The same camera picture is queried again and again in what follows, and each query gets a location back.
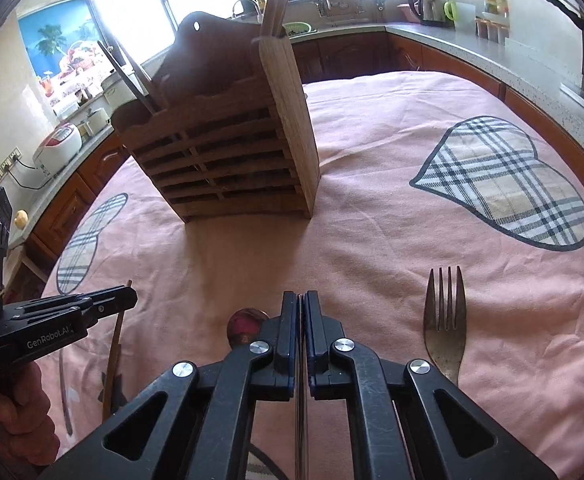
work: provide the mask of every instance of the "electrical socket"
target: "electrical socket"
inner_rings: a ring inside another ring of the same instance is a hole
[[[0,182],[5,178],[5,175],[15,165],[16,160],[22,158],[22,154],[18,147],[14,148],[11,153],[0,164]]]

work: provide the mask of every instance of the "wooden knife block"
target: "wooden knife block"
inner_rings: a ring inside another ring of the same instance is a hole
[[[296,61],[287,36],[259,37],[259,30],[203,12],[188,15],[153,77],[165,108],[139,114],[129,103],[117,110],[124,117],[112,118],[184,221],[259,212],[312,216],[319,158]]]

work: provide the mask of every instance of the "screw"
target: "screw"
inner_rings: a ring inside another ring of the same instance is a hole
[[[249,351],[252,354],[264,354],[269,350],[269,345],[265,341],[254,341],[249,345]]]
[[[334,342],[334,348],[336,348],[339,352],[350,352],[354,350],[354,341],[352,341],[352,339],[348,339],[347,337],[336,339]]]
[[[190,363],[176,363],[172,367],[172,373],[176,377],[188,377],[194,372],[194,367]]]
[[[409,364],[409,369],[415,374],[426,374],[429,371],[429,363],[423,359],[415,359]]]

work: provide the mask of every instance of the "fork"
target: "fork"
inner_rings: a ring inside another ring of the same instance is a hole
[[[466,290],[460,267],[456,267],[456,298],[452,309],[452,269],[448,267],[447,304],[443,294],[443,269],[438,268],[438,315],[434,269],[429,272],[423,338],[430,359],[450,381],[458,386],[458,371],[466,350]]]

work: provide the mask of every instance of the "blue sky in poster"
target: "blue sky in poster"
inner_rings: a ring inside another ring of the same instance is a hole
[[[85,23],[88,23],[91,31],[87,38],[81,37],[80,31],[81,25]],[[67,39],[66,43],[61,47],[63,52],[67,52],[67,49],[75,41],[99,39],[86,0],[70,0],[56,4],[18,20],[18,27],[27,49],[27,55],[32,62],[34,72],[41,78],[45,77],[44,72],[46,71],[52,72],[50,76],[60,73],[59,61],[63,56],[60,52],[56,52],[51,56],[44,56],[39,51],[38,43],[44,36],[38,30],[45,25],[60,25],[62,35]]]

